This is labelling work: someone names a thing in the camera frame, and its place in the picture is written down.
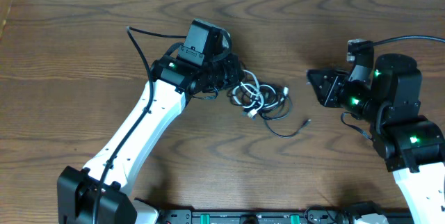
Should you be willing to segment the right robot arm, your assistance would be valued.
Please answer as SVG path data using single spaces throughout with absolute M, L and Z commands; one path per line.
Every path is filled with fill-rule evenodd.
M 370 124 L 363 136 L 394 176 L 412 220 L 443 223 L 444 135 L 419 113 L 422 73 L 410 56 L 374 56 L 375 47 L 407 39 L 404 35 L 377 42 L 350 40 L 351 71 L 308 70 L 307 79 L 322 106 L 343 108 Z

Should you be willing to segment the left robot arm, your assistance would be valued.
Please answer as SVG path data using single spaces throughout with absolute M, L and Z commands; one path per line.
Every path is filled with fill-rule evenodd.
M 170 123 L 199 93 L 229 90 L 243 80 L 232 39 L 223 28 L 194 19 L 161 58 L 145 63 L 148 81 L 110 141 L 82 169 L 58 177 L 58 221 L 156 223 L 159 211 L 130 200 L 140 169 Z

